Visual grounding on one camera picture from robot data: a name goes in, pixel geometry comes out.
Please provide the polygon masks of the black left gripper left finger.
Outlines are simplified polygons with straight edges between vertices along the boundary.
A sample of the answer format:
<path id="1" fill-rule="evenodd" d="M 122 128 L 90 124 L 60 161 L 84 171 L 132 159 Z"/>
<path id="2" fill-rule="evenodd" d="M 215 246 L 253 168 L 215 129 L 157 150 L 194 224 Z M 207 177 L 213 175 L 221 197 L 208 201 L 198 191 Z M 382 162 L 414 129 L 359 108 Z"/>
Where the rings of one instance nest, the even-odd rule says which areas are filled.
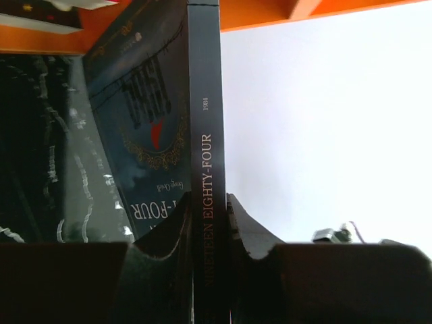
<path id="1" fill-rule="evenodd" d="M 1 245 L 2 323 L 189 323 L 190 195 L 134 243 Z"/>

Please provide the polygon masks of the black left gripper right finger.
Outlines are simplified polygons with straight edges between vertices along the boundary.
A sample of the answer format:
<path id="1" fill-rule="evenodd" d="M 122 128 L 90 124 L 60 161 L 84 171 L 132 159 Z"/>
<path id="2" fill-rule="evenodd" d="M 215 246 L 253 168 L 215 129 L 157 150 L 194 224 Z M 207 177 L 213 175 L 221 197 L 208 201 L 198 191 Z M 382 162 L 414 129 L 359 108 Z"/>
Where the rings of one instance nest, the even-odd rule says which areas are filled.
<path id="1" fill-rule="evenodd" d="M 431 260 L 398 243 L 285 243 L 227 196 L 234 323 L 430 323 Z"/>

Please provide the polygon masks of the dark blue book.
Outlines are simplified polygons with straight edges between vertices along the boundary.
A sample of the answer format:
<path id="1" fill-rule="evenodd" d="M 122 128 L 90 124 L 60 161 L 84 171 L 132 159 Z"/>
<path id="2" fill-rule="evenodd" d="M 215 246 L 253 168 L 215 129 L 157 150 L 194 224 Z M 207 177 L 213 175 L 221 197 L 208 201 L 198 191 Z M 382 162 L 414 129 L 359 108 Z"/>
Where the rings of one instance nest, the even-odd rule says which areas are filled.
<path id="1" fill-rule="evenodd" d="M 220 32 L 193 9 L 165 45 L 136 42 L 127 51 L 87 53 L 83 63 L 134 242 L 189 194 L 189 323 L 229 323 Z"/>

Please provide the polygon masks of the red Treehouse book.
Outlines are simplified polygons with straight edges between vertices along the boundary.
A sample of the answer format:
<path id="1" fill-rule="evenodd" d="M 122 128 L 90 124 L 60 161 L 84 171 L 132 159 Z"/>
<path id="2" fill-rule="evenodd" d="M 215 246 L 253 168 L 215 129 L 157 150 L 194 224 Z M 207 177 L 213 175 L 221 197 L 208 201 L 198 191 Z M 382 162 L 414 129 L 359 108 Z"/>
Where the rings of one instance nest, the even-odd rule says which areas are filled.
<path id="1" fill-rule="evenodd" d="M 94 10 L 101 7 L 120 4 L 118 0 L 51 0 L 49 3 L 53 4 L 57 9 L 62 11 L 69 11 L 72 7 L 81 9 Z"/>

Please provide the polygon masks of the black book with white text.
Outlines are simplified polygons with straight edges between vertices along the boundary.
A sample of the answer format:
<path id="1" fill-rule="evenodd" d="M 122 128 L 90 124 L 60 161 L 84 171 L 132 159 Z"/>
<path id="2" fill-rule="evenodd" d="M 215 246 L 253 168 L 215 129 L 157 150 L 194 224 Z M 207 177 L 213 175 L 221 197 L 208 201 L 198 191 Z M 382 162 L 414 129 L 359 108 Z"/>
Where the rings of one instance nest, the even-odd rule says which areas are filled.
<path id="1" fill-rule="evenodd" d="M 81 31 L 78 10 L 60 10 L 48 1 L 1 0 L 1 25 L 55 34 Z"/>

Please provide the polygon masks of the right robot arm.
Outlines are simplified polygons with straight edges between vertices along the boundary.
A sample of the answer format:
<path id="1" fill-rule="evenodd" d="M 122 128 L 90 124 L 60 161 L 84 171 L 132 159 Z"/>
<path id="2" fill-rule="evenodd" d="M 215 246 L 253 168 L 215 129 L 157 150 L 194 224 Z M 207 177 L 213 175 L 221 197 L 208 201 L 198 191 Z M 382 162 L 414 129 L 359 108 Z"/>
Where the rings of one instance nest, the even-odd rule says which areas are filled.
<path id="1" fill-rule="evenodd" d="M 318 243 L 332 243 L 332 244 L 351 244 L 353 243 L 352 236 L 358 238 L 358 241 L 365 244 L 366 241 L 360 234 L 357 225 L 353 221 L 343 223 L 339 229 L 325 228 L 317 230 L 312 237 L 311 242 Z"/>

